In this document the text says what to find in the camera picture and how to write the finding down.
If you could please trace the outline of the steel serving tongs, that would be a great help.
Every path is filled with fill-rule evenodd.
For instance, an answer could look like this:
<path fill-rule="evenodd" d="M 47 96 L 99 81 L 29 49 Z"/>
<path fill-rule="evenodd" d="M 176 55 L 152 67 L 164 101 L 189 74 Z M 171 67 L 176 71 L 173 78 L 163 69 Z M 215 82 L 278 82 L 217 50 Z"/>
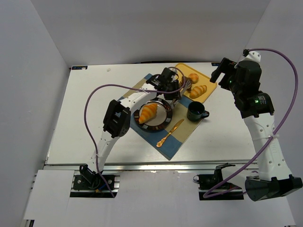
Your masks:
<path fill-rule="evenodd" d="M 182 99 L 182 96 L 186 91 L 189 91 L 189 92 L 191 91 L 192 83 L 193 83 L 193 80 L 189 79 L 189 78 L 182 79 L 179 82 L 179 88 L 181 88 L 181 90 L 176 93 L 175 97 L 171 101 L 170 106 L 172 109 L 174 109 L 174 107 L 179 102 L 179 100 Z"/>

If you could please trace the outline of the chocolate croissant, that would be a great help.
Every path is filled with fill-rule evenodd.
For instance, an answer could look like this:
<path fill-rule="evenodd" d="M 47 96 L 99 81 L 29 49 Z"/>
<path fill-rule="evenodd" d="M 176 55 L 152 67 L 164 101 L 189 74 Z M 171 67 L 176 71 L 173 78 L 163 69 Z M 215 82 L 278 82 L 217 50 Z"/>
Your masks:
<path fill-rule="evenodd" d="M 191 87 L 192 87 L 192 82 L 190 80 L 187 80 L 181 92 L 186 92 L 186 91 L 191 92 Z"/>

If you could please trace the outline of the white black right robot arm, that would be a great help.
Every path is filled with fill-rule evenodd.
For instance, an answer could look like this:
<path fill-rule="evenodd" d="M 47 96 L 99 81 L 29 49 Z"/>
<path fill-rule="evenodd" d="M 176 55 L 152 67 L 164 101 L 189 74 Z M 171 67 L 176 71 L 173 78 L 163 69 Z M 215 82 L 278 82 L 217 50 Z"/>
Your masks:
<path fill-rule="evenodd" d="M 256 175 L 245 173 L 243 168 L 236 175 L 232 172 L 236 169 L 234 165 L 220 166 L 223 182 L 229 181 L 237 186 L 243 183 L 242 188 L 253 201 L 284 197 L 301 189 L 303 181 L 293 176 L 274 133 L 277 127 L 271 98 L 259 89 L 262 74 L 259 63 L 223 58 L 212 72 L 210 82 L 214 83 L 222 73 L 224 77 L 219 85 L 231 91 L 235 106 L 250 132 L 258 160 Z"/>

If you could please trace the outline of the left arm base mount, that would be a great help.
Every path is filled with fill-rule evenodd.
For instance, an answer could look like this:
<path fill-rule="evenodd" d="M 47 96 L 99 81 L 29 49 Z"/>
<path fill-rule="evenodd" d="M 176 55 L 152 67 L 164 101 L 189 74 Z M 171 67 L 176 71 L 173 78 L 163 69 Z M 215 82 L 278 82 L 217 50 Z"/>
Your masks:
<path fill-rule="evenodd" d="M 113 195 L 116 196 L 119 185 L 120 185 L 120 176 L 119 175 L 103 175 L 104 179 L 107 181 L 107 184 L 112 191 Z M 71 192 L 71 198 L 110 198 L 113 196 L 108 190 L 108 187 L 104 180 L 97 176 L 96 180 L 93 183 L 89 183 L 83 176 L 79 173 L 74 175 Z"/>

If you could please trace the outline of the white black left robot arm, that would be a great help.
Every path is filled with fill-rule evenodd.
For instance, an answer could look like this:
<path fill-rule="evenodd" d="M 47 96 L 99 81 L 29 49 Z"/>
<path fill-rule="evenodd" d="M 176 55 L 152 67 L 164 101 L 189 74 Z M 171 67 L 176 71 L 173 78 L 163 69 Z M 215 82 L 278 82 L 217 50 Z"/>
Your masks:
<path fill-rule="evenodd" d="M 133 112 L 160 94 L 177 95 L 184 88 L 184 84 L 174 86 L 177 81 L 174 77 L 177 73 L 180 73 L 182 77 L 185 76 L 180 69 L 168 67 L 164 68 L 161 74 L 151 76 L 140 88 L 106 84 L 97 87 L 91 92 L 84 108 L 84 124 L 95 150 L 89 161 L 80 166 L 80 175 L 85 179 L 89 188 L 96 189 L 103 183 L 108 185 L 102 175 L 105 161 L 117 140 L 128 132 Z M 119 101 L 112 100 L 109 103 L 103 120 L 103 131 L 99 142 L 96 142 L 88 127 L 87 110 L 92 96 L 104 87 L 121 87 L 134 92 L 124 99 Z"/>

